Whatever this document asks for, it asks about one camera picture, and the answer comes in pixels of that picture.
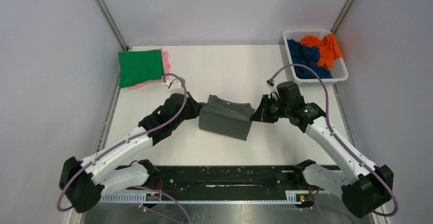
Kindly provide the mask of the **grey t-shirt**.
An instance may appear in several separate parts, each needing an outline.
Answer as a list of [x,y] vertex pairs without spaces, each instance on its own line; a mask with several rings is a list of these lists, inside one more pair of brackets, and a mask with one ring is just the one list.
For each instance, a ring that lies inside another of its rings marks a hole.
[[199,129],[246,141],[255,109],[250,103],[240,104],[210,95],[199,115]]

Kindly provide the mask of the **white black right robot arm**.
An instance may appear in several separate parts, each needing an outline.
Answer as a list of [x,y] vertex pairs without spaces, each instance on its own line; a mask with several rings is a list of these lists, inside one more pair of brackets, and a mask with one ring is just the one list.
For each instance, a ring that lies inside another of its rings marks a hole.
[[250,121],[275,123],[285,118],[313,139],[336,163],[340,172],[326,169],[313,160],[295,166],[301,185],[313,185],[339,197],[349,212],[362,218],[394,200],[394,174],[377,166],[351,145],[315,103],[306,103],[293,81],[267,80],[270,94],[264,94]]

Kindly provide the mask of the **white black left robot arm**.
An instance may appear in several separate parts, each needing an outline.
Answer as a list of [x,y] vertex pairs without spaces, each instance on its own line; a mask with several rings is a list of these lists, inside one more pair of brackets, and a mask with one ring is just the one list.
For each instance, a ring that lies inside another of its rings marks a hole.
[[61,207],[64,197],[71,203],[71,209],[84,213],[103,196],[148,182],[156,171],[151,163],[142,160],[133,166],[121,166],[121,162],[171,136],[182,122],[197,118],[201,109],[202,105],[189,93],[172,94],[115,145],[81,160],[67,159],[59,181],[62,192],[57,202],[58,210],[69,210]]

